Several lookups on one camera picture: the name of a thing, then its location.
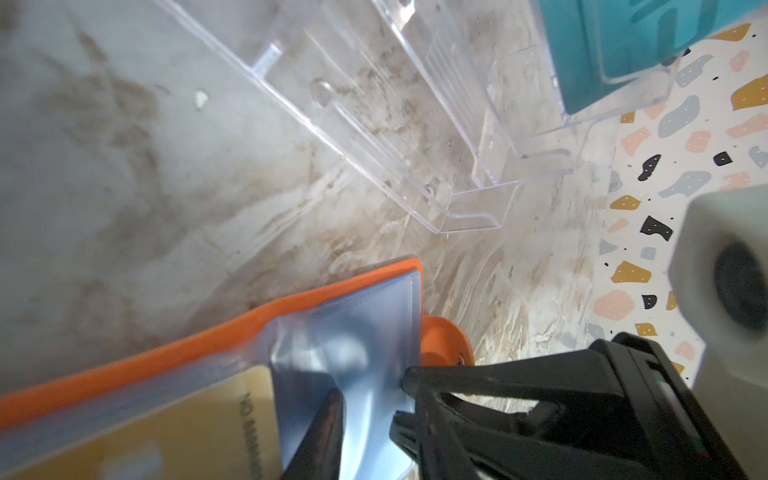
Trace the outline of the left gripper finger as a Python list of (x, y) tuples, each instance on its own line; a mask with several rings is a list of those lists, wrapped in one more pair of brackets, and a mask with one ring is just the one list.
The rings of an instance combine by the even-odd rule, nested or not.
[(345, 399), (339, 389), (333, 388), (320, 405), (282, 479), (339, 479), (344, 433)]

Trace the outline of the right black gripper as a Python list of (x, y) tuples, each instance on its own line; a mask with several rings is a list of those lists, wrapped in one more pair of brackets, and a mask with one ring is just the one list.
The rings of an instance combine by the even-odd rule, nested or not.
[(600, 477), (600, 459), (587, 452), (449, 420), (438, 400), (458, 414), (493, 412), (460, 394), (561, 405), (544, 439), (638, 462), (663, 479), (746, 476), (671, 360), (645, 337), (621, 333), (584, 350), (495, 365), (410, 367), (402, 389), (429, 391), (390, 427), (421, 479)]

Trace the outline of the orange card holder wallet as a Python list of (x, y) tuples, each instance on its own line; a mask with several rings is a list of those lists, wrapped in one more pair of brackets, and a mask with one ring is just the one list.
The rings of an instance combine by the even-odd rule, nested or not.
[(5, 479), (279, 479), (318, 436), (307, 476), (401, 479), (389, 437), (411, 366), (469, 366), (451, 321), (422, 310), (400, 261), (259, 306), (150, 352), (6, 395)]

